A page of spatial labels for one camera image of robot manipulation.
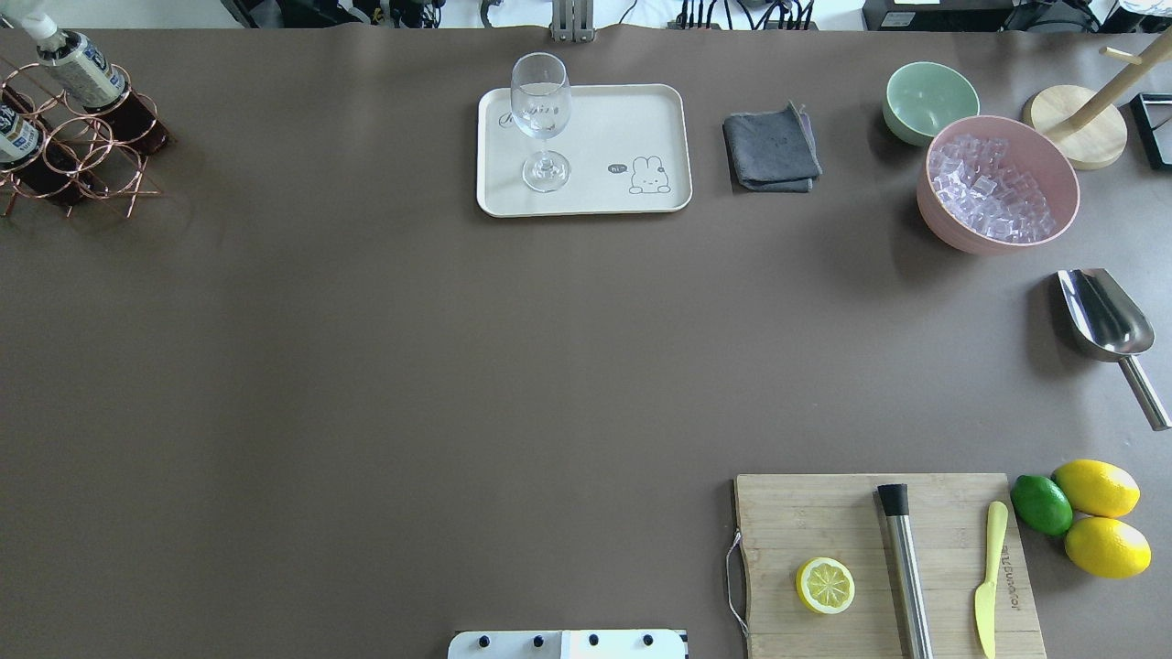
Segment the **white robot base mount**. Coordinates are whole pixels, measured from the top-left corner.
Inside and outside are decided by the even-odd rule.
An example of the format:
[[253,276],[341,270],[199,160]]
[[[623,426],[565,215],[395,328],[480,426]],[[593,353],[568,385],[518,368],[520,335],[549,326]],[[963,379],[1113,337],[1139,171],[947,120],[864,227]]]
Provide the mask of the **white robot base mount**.
[[688,658],[682,631],[586,629],[465,631],[449,643],[448,658]]

